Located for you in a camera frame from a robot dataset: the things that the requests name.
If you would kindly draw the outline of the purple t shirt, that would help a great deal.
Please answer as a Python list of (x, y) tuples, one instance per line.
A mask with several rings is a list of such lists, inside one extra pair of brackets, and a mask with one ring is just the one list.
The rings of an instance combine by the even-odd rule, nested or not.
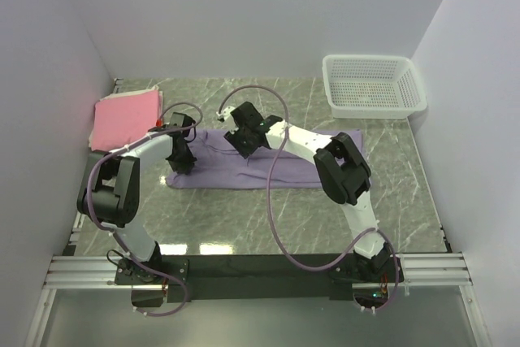
[[(190, 150), (197, 159), (189, 175), (172, 172), (166, 184), (173, 189), (264, 189), (275, 156), (274, 150), (260, 148), (242, 158), (224, 139), (224, 130), (197, 133)], [(283, 152), (271, 177), (273, 189), (319, 189), (319, 175), (313, 164)]]

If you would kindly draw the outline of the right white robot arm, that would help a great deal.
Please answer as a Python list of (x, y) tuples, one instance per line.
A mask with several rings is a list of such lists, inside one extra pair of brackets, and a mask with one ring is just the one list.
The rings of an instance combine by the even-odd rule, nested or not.
[(344, 132), (335, 136), (311, 132), (276, 115), (264, 118), (250, 102), (228, 106), (217, 118), (228, 126), (224, 138), (243, 158), (265, 148), (274, 150), (276, 157), (287, 152), (313, 164), (323, 191), (344, 212), (354, 237), (349, 246), (351, 254), (325, 267), (307, 269), (345, 265), (347, 273), (358, 281), (380, 281), (385, 267), (392, 265), (392, 252), (378, 233), (379, 223), (371, 204), (371, 170), (352, 137)]

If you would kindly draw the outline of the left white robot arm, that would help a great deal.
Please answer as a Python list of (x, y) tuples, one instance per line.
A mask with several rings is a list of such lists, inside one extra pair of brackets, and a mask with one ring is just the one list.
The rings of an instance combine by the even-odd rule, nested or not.
[(167, 274), (159, 244), (137, 216), (141, 173), (165, 160), (174, 173), (187, 175), (197, 159), (189, 135), (198, 122), (175, 112), (168, 122), (151, 128), (144, 137), (118, 150), (90, 153), (77, 198), (77, 210), (108, 232), (121, 248), (121, 266), (143, 283), (151, 284)]

